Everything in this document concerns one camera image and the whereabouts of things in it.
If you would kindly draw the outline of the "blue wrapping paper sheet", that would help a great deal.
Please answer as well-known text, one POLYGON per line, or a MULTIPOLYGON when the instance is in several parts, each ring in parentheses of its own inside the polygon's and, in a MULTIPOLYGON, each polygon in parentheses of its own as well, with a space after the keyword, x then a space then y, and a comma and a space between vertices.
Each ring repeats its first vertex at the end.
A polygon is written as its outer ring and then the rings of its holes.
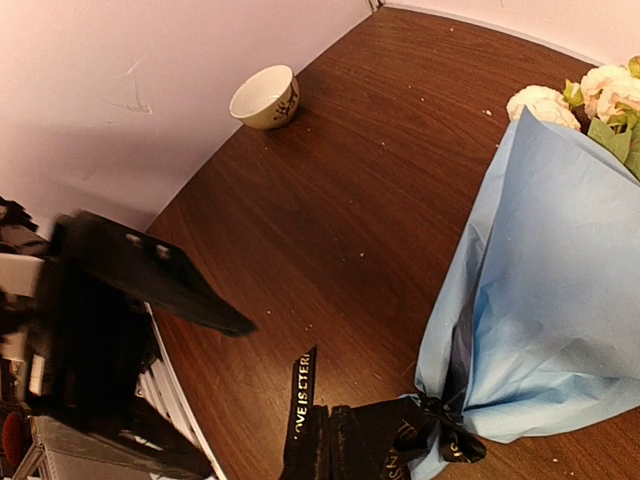
POLYGON ((427 322, 419 395, 487 440, 639 404, 639 183, 586 135, 524 113, 491 162, 427 322))

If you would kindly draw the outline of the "white rose stem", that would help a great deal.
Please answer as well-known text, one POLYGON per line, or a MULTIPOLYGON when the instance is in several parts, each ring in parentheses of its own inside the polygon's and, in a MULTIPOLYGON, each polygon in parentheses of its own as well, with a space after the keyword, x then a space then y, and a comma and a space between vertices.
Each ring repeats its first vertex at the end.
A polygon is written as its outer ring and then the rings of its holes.
POLYGON ((511 121, 519 120, 527 109, 537 120, 576 131, 581 125, 562 94, 546 86, 529 85, 515 93, 506 104, 511 121))

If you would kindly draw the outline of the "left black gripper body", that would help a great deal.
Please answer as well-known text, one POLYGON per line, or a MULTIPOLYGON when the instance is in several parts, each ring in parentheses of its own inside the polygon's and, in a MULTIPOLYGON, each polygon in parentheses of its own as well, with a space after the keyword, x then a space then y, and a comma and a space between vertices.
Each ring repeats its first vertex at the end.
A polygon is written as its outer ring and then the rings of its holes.
POLYGON ((84 458, 173 479, 205 479, 206 454, 135 394, 153 355, 145 305, 157 301, 164 261, 150 237, 89 212, 61 216, 35 288, 29 349, 44 360, 36 416, 64 427, 66 448, 84 458))

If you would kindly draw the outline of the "large pink peony stem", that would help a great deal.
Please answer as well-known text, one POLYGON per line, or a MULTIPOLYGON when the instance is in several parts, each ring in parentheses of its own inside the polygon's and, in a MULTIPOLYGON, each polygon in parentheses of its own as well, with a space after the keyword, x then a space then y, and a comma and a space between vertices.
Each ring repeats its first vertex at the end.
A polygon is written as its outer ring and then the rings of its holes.
POLYGON ((562 101, 580 128, 639 176, 639 57, 625 65, 590 69, 579 82, 567 80, 562 101))

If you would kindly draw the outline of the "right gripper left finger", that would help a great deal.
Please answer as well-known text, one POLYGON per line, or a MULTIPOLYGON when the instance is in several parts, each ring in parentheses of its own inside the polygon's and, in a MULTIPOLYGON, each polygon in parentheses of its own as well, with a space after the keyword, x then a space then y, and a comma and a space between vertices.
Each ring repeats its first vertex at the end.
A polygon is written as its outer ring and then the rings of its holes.
POLYGON ((290 414, 283 453, 284 480, 329 480, 330 421, 327 406, 314 405, 301 424, 290 414))

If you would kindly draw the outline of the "black ribbon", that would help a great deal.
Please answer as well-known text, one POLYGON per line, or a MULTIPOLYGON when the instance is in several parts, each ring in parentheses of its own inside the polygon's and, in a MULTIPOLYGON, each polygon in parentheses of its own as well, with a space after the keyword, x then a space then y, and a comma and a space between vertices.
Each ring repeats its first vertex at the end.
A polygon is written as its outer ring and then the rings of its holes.
POLYGON ((410 464, 429 454, 445 463, 485 458, 484 444, 437 397, 315 404, 316 360, 313 347, 293 364, 282 479, 409 479, 410 464))

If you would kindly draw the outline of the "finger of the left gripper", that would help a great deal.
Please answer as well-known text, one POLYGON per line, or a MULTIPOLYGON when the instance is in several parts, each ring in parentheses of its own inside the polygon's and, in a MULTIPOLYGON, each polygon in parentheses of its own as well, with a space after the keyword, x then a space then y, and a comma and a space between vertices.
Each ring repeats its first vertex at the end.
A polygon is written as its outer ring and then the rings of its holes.
POLYGON ((256 325, 220 297, 179 247, 108 219, 86 219, 84 268, 125 293, 230 337, 256 325))

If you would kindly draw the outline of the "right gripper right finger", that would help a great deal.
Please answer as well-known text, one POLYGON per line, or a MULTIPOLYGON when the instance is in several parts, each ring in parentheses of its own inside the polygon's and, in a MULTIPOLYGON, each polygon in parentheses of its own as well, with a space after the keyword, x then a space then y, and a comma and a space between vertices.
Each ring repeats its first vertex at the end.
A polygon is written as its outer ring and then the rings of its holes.
POLYGON ((410 399, 360 407, 340 405, 330 416, 332 479, 409 479, 408 461, 394 446, 410 399))

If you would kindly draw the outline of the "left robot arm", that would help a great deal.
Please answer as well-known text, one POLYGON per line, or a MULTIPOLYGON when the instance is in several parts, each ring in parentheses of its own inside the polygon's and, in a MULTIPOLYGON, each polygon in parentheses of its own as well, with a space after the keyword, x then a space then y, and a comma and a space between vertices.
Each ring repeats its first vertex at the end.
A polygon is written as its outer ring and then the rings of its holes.
POLYGON ((20 402, 48 450, 170 479, 214 473, 136 387, 155 340, 153 309, 230 337, 254 323, 222 299, 179 247, 87 211, 60 216, 29 291, 1 291, 1 330, 21 333, 20 402))

